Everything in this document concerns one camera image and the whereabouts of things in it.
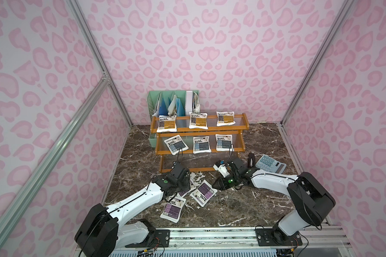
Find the purple coffee bag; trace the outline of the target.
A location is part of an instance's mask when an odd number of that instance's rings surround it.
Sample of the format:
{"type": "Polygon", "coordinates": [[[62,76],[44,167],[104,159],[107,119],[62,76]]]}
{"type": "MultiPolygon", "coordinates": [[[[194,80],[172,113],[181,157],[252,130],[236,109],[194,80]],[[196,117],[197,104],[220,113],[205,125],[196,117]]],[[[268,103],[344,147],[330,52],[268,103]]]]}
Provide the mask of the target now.
{"type": "Polygon", "coordinates": [[[196,188],[190,196],[201,206],[204,207],[218,191],[214,189],[206,180],[196,188]]]}
{"type": "Polygon", "coordinates": [[[175,197],[174,199],[166,203],[165,209],[160,215],[160,217],[173,223],[178,223],[185,202],[185,198],[175,197]]]}
{"type": "Polygon", "coordinates": [[[195,189],[197,188],[198,184],[197,184],[196,182],[194,182],[192,179],[190,179],[189,181],[190,181],[190,188],[189,188],[189,190],[178,192],[178,193],[177,193],[177,196],[178,196],[178,197],[183,198],[183,197],[185,197],[188,193],[190,193],[191,191],[193,191],[193,190],[195,190],[195,189]]]}

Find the blue coffee bag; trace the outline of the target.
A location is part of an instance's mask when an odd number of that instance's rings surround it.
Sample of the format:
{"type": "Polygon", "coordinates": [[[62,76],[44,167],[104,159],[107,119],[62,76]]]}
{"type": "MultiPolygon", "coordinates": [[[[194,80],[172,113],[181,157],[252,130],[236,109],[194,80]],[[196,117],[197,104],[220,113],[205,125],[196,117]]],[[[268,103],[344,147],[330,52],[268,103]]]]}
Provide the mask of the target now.
{"type": "Polygon", "coordinates": [[[180,152],[189,149],[188,145],[183,141],[180,135],[176,135],[164,140],[165,145],[172,155],[177,155],[180,152]]]}
{"type": "Polygon", "coordinates": [[[232,134],[216,134],[215,137],[216,137],[216,151],[218,152],[234,151],[232,134]]]}
{"type": "Polygon", "coordinates": [[[211,153],[212,152],[212,150],[210,148],[209,136],[194,137],[193,142],[194,142],[194,146],[193,146],[193,153],[194,154],[211,153]]]}

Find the blue coffee bag front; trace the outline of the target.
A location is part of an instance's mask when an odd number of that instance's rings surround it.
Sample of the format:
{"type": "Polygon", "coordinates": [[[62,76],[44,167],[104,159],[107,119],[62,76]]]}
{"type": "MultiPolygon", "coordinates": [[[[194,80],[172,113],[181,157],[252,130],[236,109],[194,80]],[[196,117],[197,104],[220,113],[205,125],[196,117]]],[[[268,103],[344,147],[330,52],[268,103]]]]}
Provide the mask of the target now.
{"type": "Polygon", "coordinates": [[[180,135],[176,135],[164,140],[165,145],[172,155],[177,155],[180,152],[189,149],[188,145],[183,141],[180,135]]]}

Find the yellow coffee bag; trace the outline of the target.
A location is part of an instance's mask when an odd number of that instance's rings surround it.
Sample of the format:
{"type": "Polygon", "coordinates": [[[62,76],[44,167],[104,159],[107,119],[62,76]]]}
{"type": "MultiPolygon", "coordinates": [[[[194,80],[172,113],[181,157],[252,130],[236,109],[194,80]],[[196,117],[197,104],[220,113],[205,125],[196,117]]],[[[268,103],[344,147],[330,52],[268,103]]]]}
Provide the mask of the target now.
{"type": "Polygon", "coordinates": [[[235,124],[234,112],[218,111],[217,112],[217,126],[231,126],[235,124]]]}
{"type": "Polygon", "coordinates": [[[191,112],[190,113],[190,122],[189,122],[189,128],[190,129],[208,129],[207,125],[207,113],[200,113],[196,114],[191,112]]]}
{"type": "Polygon", "coordinates": [[[157,133],[177,132],[176,118],[177,116],[159,116],[157,133]]]}

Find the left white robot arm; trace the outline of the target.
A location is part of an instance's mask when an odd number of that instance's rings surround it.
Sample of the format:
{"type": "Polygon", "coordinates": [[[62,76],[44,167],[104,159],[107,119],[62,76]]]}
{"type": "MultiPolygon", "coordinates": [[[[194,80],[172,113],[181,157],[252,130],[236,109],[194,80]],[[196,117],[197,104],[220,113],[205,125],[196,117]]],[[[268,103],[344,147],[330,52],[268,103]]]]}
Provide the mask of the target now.
{"type": "Polygon", "coordinates": [[[171,171],[153,177],[149,184],[133,195],[107,207],[93,206],[75,235],[80,254],[107,257],[116,248],[136,246],[154,248],[160,244],[155,227],[146,219],[128,222],[150,206],[178,192],[190,190],[190,171],[179,162],[171,171]]]}

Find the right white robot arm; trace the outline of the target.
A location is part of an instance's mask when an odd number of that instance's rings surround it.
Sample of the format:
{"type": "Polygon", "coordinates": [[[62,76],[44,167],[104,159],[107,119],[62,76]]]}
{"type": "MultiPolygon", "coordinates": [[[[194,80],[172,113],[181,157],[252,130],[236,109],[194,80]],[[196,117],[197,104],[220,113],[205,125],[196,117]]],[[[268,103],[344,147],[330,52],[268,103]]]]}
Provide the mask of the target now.
{"type": "Polygon", "coordinates": [[[336,205],[334,197],[308,172],[299,175],[268,172],[257,167],[251,158],[248,163],[244,163],[238,157],[228,162],[217,161],[213,168],[220,173],[220,177],[212,185],[217,190],[250,186],[275,191],[291,198],[295,210],[278,220],[271,229],[273,238],[279,244],[283,244],[303,228],[319,228],[336,205]]]}

